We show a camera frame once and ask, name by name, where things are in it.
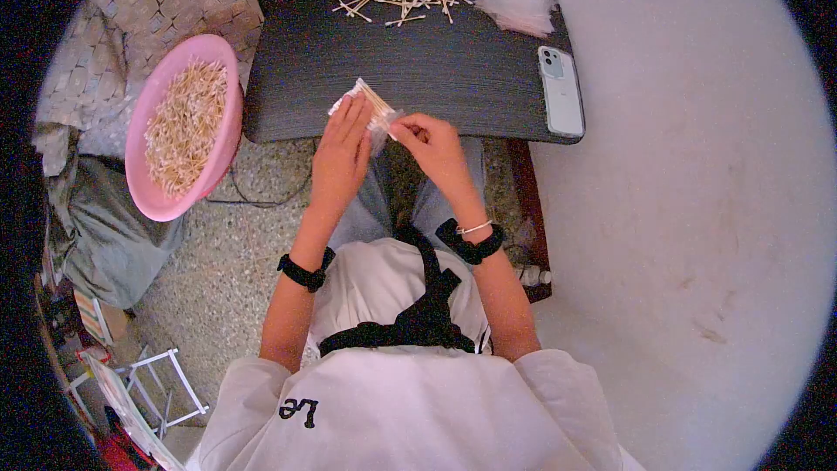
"black scrunchie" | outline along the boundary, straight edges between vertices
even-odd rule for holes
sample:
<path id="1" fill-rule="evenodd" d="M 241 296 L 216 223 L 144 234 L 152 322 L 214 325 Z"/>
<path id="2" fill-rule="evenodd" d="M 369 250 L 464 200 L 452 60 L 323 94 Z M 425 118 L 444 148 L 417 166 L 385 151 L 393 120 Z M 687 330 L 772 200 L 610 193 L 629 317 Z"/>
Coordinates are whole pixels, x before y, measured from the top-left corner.
<path id="1" fill-rule="evenodd" d="M 447 245 L 447 247 L 454 250 L 462 260 L 466 263 L 476 266 L 482 263 L 482 259 L 491 256 L 497 252 L 503 245 L 503 228 L 496 224 L 491 224 L 491 229 L 494 230 L 491 236 L 479 244 L 472 244 L 466 242 L 462 235 L 456 233 L 456 226 L 459 225 L 455 218 L 451 218 L 444 224 L 439 226 L 436 230 L 436 236 Z"/>
<path id="2" fill-rule="evenodd" d="M 297 266 L 290 255 L 287 253 L 279 260 L 279 267 L 276 271 L 284 271 L 285 275 L 291 280 L 298 283 L 300 286 L 308 288 L 309 293 L 316 293 L 316 290 L 322 287 L 326 281 L 326 269 L 331 261 L 334 260 L 334 250 L 330 247 L 326 248 L 326 252 L 322 255 L 322 265 L 315 272 L 306 271 L 302 267 Z"/>

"smartphone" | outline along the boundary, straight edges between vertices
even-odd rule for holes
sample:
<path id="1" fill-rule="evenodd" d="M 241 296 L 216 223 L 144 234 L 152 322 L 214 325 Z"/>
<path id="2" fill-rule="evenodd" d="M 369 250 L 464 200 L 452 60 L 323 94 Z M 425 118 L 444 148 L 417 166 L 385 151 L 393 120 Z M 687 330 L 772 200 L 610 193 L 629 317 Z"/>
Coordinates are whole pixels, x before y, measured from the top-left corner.
<path id="1" fill-rule="evenodd" d="M 538 63 L 549 131 L 564 137 L 566 143 L 579 142 L 584 136 L 584 111 L 572 56 L 554 47 L 541 46 Z"/>

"left hand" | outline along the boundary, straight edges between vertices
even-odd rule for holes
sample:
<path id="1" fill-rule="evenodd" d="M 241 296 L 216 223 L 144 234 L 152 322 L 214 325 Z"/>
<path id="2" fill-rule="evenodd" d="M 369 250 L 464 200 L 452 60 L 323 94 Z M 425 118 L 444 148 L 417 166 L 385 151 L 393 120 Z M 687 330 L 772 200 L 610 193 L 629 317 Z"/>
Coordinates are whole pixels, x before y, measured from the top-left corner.
<path id="1" fill-rule="evenodd" d="M 337 221 L 357 194 L 366 176 L 371 153 L 372 105 L 359 93 L 343 97 L 331 115 L 314 154 L 310 207 Z"/>

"pink plastic basin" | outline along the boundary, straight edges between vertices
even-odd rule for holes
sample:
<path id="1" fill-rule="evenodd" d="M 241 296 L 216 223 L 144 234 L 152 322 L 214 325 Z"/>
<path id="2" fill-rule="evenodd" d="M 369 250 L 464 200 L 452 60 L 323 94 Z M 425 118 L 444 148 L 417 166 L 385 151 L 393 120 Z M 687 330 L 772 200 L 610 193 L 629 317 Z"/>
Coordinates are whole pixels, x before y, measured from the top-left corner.
<path id="1" fill-rule="evenodd" d="M 181 197 L 169 198 L 148 176 L 145 134 L 154 109 L 165 98 L 168 84 L 175 75 L 188 67 L 191 59 L 220 61 L 227 68 L 224 117 L 218 128 L 215 147 L 192 189 Z M 241 139 L 242 105 L 243 96 L 238 87 L 238 59 L 227 41 L 217 35 L 198 35 L 183 41 L 157 64 L 146 80 L 140 98 L 136 100 L 125 146 L 128 189 L 136 207 L 145 216 L 158 222 L 171 221 L 186 212 L 195 201 L 208 195 L 221 182 Z"/>

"black strap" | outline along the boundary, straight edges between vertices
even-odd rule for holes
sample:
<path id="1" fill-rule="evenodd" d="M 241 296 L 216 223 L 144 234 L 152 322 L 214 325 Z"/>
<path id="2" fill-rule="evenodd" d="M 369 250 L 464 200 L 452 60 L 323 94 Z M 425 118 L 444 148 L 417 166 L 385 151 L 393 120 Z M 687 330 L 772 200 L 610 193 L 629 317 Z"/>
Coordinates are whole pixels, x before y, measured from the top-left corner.
<path id="1" fill-rule="evenodd" d="M 444 224 L 439 226 L 436 230 L 436 236 L 440 241 L 459 255 L 466 263 L 476 266 L 482 264 L 482 259 L 493 255 L 503 245 L 503 228 L 496 224 L 491 224 L 491 229 L 494 230 L 486 240 L 479 244 L 472 244 L 466 242 L 462 235 L 456 233 L 456 227 L 459 225 L 455 218 L 451 218 Z"/>
<path id="2" fill-rule="evenodd" d="M 398 314 L 394 324 L 362 322 L 339 331 L 319 344 L 320 356 L 348 347 L 423 345 L 455 348 L 474 353 L 474 341 L 450 321 L 448 299 L 461 280 L 450 269 L 439 269 L 439 259 L 430 241 L 412 225 L 396 230 L 397 240 L 418 248 L 424 264 L 425 293 Z"/>
<path id="3" fill-rule="evenodd" d="M 287 253 L 279 260 L 279 267 L 276 271 L 284 271 L 288 278 L 298 283 L 300 286 L 308 288 L 309 293 L 316 293 L 317 289 L 322 287 L 326 281 L 326 269 L 331 261 L 334 260 L 334 250 L 330 247 L 326 248 L 326 252 L 322 255 L 322 265 L 315 272 L 310 272 L 302 267 L 297 266 L 290 255 Z"/>

